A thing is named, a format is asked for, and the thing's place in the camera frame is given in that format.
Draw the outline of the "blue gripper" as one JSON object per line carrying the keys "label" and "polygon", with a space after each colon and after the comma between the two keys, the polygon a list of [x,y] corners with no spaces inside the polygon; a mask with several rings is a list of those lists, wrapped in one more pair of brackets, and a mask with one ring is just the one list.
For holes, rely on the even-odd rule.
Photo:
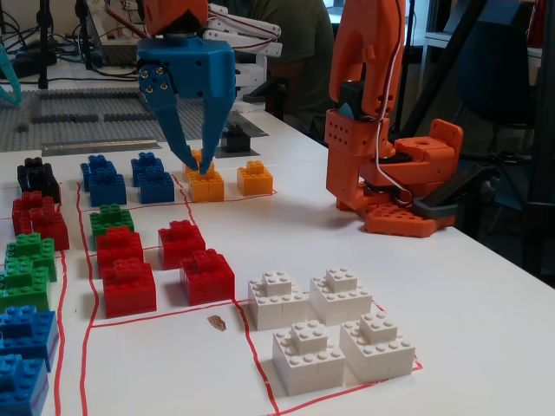
{"label": "blue gripper", "polygon": [[204,99],[200,172],[212,163],[235,101],[235,57],[226,42],[198,36],[167,36],[137,45],[140,91],[157,121],[170,150],[187,167],[199,170],[186,143],[177,110],[176,94]]}

